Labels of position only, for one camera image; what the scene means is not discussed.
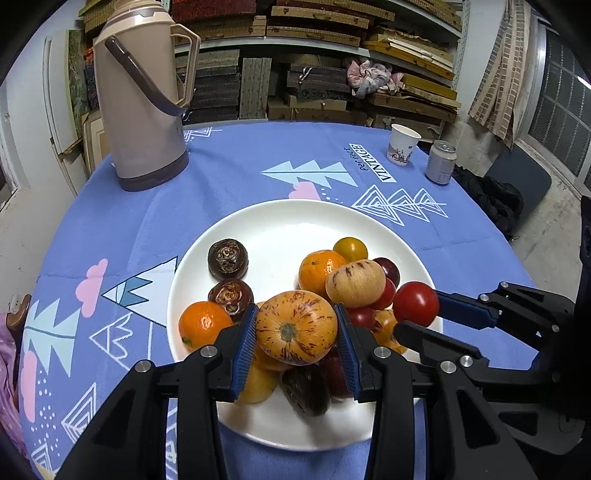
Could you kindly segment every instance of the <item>blue tablecloth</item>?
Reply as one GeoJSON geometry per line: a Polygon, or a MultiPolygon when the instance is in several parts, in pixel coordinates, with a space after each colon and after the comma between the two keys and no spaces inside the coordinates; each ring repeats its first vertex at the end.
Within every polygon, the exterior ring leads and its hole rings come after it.
{"type": "MultiPolygon", "coordinates": [[[[144,358],[172,361],[165,331],[170,284],[189,246],[224,216],[272,199],[350,206],[395,231],[438,289],[476,296],[502,281],[531,285],[511,247],[452,181],[423,174],[415,149],[398,167],[388,133],[347,125],[269,122],[185,131],[190,164],[147,192],[121,190],[106,159],[63,219],[48,250],[22,344],[21,417],[34,462],[57,471],[115,385],[144,358]]],[[[535,352],[500,330],[444,321],[491,365],[528,368],[535,352]]],[[[416,478],[424,477],[417,416],[416,478]]],[[[230,480],[363,478],[369,442],[287,452],[222,427],[230,480]]],[[[167,478],[176,479],[176,405],[170,404],[167,478]]]]}

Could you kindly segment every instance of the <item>can top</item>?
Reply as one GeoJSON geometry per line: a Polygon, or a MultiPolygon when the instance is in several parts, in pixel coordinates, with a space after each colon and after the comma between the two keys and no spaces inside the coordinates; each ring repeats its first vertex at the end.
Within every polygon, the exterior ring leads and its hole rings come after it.
{"type": "Polygon", "coordinates": [[[435,142],[433,142],[433,146],[447,153],[456,152],[456,147],[454,147],[451,143],[447,143],[443,140],[435,140],[435,142]]]}

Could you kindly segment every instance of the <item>picture frame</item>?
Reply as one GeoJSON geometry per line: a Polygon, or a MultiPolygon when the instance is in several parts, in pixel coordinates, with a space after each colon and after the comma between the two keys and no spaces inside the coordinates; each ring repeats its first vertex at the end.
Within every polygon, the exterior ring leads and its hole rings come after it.
{"type": "Polygon", "coordinates": [[[83,119],[82,138],[84,142],[86,168],[92,175],[100,162],[111,151],[103,127],[100,110],[92,111],[83,119]]]}

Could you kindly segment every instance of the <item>fluorescent light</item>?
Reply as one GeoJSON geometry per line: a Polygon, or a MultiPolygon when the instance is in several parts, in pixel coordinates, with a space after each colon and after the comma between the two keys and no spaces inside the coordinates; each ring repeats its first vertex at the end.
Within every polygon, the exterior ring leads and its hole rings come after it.
{"type": "Polygon", "coordinates": [[[582,78],[582,77],[577,77],[577,78],[579,79],[579,81],[580,81],[580,82],[581,82],[583,85],[585,85],[585,86],[586,86],[586,87],[587,87],[589,90],[591,90],[591,83],[589,83],[587,80],[585,80],[585,79],[584,79],[584,78],[582,78]]]}

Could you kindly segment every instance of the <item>thermos handle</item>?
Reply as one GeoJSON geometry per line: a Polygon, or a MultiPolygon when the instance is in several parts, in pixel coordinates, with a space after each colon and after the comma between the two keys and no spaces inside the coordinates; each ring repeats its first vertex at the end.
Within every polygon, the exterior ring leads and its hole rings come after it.
{"type": "Polygon", "coordinates": [[[195,84],[195,71],[197,69],[197,55],[199,53],[199,45],[201,38],[187,27],[181,24],[174,24],[170,27],[170,35],[172,37],[181,37],[189,41],[189,61],[187,62],[187,73],[184,81],[184,96],[177,105],[180,107],[188,107],[193,99],[193,86],[195,84]]]}
{"type": "Polygon", "coordinates": [[[116,35],[111,35],[105,40],[105,47],[113,55],[113,58],[125,69],[146,98],[158,110],[170,116],[179,116],[185,113],[187,109],[178,106],[160,91],[154,81],[134,56],[123,46],[121,40],[116,35]]]}

